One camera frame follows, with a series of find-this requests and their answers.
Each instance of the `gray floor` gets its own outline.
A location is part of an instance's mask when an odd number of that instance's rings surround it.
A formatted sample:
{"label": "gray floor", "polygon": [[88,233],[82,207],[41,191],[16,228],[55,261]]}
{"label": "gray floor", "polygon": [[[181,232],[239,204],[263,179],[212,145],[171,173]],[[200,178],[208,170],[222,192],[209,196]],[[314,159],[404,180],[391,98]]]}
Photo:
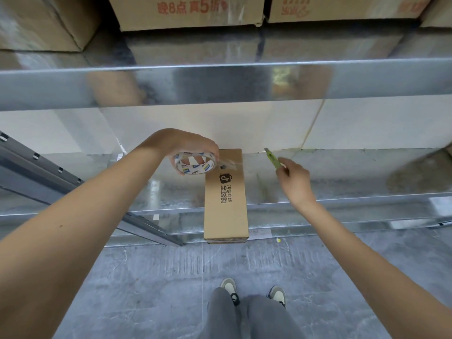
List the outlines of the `gray floor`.
{"label": "gray floor", "polygon": [[[358,236],[452,307],[452,228]],[[317,236],[104,249],[55,337],[195,338],[226,276],[241,296],[283,286],[308,338],[389,337]]]}

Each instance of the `tape roll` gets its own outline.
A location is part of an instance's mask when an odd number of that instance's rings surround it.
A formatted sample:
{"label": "tape roll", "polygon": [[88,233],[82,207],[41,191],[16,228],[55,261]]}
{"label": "tape roll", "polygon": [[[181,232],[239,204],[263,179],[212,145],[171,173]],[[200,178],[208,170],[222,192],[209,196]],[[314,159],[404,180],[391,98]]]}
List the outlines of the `tape roll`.
{"label": "tape roll", "polygon": [[[204,157],[203,164],[184,164],[182,160],[188,159],[189,157]],[[176,168],[187,175],[199,175],[204,174],[207,171],[212,170],[216,164],[215,156],[210,152],[179,152],[176,156],[174,156],[174,164]]]}

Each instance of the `leg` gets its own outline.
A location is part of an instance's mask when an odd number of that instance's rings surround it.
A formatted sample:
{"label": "leg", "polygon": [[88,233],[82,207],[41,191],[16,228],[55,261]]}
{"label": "leg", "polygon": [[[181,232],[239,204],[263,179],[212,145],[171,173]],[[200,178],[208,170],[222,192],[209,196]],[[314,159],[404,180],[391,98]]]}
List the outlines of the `leg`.
{"label": "leg", "polygon": [[278,298],[284,291],[280,289],[276,297],[272,297],[272,291],[274,288],[269,295],[272,299],[262,295],[250,297],[247,314],[250,319],[251,339],[304,338],[297,323],[285,308],[285,294],[284,297]]}
{"label": "leg", "polygon": [[237,293],[235,289],[233,291],[235,296],[231,298],[230,286],[224,286],[227,280],[225,279],[222,287],[215,289],[210,297],[207,306],[207,322],[199,336],[202,339],[240,338],[234,305],[234,303],[239,303],[238,296],[236,297]]}

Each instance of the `clear packing tape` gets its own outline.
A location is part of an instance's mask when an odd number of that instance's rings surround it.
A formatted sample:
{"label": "clear packing tape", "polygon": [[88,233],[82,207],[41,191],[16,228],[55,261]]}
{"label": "clear packing tape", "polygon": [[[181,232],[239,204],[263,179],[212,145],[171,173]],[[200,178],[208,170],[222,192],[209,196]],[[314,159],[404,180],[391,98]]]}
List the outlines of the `clear packing tape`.
{"label": "clear packing tape", "polygon": [[[195,157],[202,157],[203,163],[196,161]],[[220,169],[237,170],[236,163],[232,160],[220,159],[217,162],[215,155],[211,152],[179,152],[174,156],[174,165],[186,175],[204,174],[214,169],[217,165],[220,166]]]}

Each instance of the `sneaker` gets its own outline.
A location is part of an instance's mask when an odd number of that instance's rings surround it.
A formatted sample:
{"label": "sneaker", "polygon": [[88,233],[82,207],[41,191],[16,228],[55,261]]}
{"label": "sneaker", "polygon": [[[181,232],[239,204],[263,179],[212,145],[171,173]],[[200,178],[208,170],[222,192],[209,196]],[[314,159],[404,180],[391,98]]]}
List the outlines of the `sneaker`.
{"label": "sneaker", "polygon": [[274,286],[273,288],[271,288],[267,297],[269,299],[278,301],[284,306],[284,308],[286,307],[286,293],[281,287]]}
{"label": "sneaker", "polygon": [[238,306],[240,304],[239,296],[237,295],[237,286],[235,285],[235,282],[231,278],[225,278],[223,282],[220,284],[220,288],[226,289],[227,292],[229,292],[229,295],[232,299],[232,302],[235,306]]}

